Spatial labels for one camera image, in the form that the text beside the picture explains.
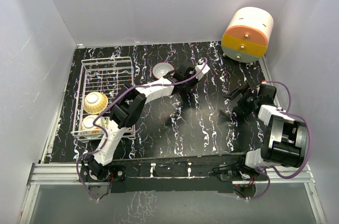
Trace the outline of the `orange flower leaf bowl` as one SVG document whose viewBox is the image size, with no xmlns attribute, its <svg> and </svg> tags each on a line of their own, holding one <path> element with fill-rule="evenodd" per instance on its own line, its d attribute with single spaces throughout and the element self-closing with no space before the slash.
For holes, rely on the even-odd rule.
<svg viewBox="0 0 339 224">
<path fill-rule="evenodd" d="M 103 130 L 93 124 L 98 117 L 96 114 L 86 116 L 81 123 L 81 135 L 84 139 L 94 140 L 101 139 L 104 135 Z"/>
</svg>

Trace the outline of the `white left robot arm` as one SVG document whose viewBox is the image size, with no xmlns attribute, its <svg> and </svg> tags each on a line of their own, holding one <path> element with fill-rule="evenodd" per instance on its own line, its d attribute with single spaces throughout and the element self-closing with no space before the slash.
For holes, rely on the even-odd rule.
<svg viewBox="0 0 339 224">
<path fill-rule="evenodd" d="M 97 116 L 92 125 L 103 131 L 103 137 L 93 152 L 82 154 L 83 161 L 89 155 L 88 173 L 96 180 L 104 181 L 109 176 L 108 165 L 125 132 L 139 120 L 145 104 L 162 97 L 189 91 L 209 72 L 207 58 L 184 71 L 171 70 L 160 79 L 143 85 L 124 85 L 113 102 Z"/>
</svg>

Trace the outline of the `yellow sun pattern bowl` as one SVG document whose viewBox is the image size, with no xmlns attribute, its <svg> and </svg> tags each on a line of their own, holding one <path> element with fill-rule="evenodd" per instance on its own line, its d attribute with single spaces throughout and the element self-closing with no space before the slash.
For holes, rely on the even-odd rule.
<svg viewBox="0 0 339 224">
<path fill-rule="evenodd" d="M 84 110 L 88 114 L 99 114 L 108 106 L 108 98 L 100 92 L 90 92 L 84 99 Z"/>
</svg>

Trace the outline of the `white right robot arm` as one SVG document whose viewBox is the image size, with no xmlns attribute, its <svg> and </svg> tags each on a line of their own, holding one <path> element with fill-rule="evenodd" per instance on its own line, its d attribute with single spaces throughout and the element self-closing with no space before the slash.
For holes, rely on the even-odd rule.
<svg viewBox="0 0 339 224">
<path fill-rule="evenodd" d="M 233 108 L 233 119 L 244 121 L 255 114 L 264 123 L 266 131 L 262 146 L 246 153 L 245 161 L 236 166 L 236 174 L 248 180 L 255 170 L 272 168 L 282 179 L 292 179 L 305 168 L 310 157 L 311 138 L 309 126 L 301 117 L 274 104 L 277 89 L 262 81 L 252 88 L 245 82 L 228 93 L 225 98 L 239 98 Z"/>
</svg>

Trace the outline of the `grey bowl red rim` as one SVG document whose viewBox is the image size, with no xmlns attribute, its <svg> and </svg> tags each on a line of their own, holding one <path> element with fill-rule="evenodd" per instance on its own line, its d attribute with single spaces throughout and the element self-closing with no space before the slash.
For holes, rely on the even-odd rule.
<svg viewBox="0 0 339 224">
<path fill-rule="evenodd" d="M 167 62 L 160 62 L 157 63 L 152 68 L 152 74 L 155 78 L 160 79 L 161 77 L 165 76 L 168 72 L 173 71 L 174 67 L 167 63 Z"/>
</svg>

